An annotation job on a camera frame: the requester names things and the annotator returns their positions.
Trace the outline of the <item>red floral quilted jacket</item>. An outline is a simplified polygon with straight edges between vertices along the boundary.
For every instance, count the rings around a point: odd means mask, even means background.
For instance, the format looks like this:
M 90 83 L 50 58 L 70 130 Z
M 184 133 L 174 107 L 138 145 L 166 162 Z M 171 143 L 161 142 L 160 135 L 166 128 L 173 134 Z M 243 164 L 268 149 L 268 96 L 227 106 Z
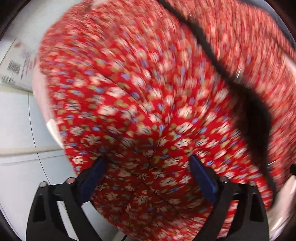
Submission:
M 46 31 L 39 66 L 76 174 L 103 158 L 91 196 L 136 240 L 192 240 L 212 210 L 190 171 L 196 155 L 220 177 L 254 181 L 266 209 L 295 162 L 295 50 L 262 9 L 240 1 L 170 1 L 202 28 L 229 75 L 271 115 L 267 164 L 242 126 L 238 94 L 190 28 L 157 1 L 82 1 Z

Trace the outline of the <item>pink polka dot bedsheet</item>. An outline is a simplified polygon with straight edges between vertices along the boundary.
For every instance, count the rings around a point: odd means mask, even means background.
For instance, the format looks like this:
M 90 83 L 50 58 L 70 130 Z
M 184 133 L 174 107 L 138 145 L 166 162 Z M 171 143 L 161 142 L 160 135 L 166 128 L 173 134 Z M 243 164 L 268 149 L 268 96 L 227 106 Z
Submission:
M 51 110 L 49 93 L 46 87 L 46 76 L 41 72 L 39 60 L 33 68 L 32 90 L 49 133 L 60 148 L 64 149 L 62 138 Z

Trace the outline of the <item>white notice board QR code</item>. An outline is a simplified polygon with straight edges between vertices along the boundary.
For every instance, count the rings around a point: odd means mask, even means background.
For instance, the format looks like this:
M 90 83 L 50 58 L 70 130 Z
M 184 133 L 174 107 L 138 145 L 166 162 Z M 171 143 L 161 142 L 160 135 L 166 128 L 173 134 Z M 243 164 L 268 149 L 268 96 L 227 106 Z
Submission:
M 14 38 L 3 38 L 1 45 L 7 48 L 1 57 L 1 84 L 32 92 L 37 51 Z

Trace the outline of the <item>white pipe on wall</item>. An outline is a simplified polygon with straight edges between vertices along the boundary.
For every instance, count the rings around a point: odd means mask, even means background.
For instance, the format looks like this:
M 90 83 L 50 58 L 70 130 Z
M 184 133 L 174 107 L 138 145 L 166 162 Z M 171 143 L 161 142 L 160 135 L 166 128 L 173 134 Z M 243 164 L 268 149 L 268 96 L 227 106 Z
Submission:
M 51 151 L 62 150 L 60 146 L 44 146 L 44 147 L 34 147 L 34 148 L 12 148 L 12 149 L 2 149 L 0 150 L 1 157 L 8 156 L 18 156 L 18 155 L 28 155 L 34 153 L 44 153 Z

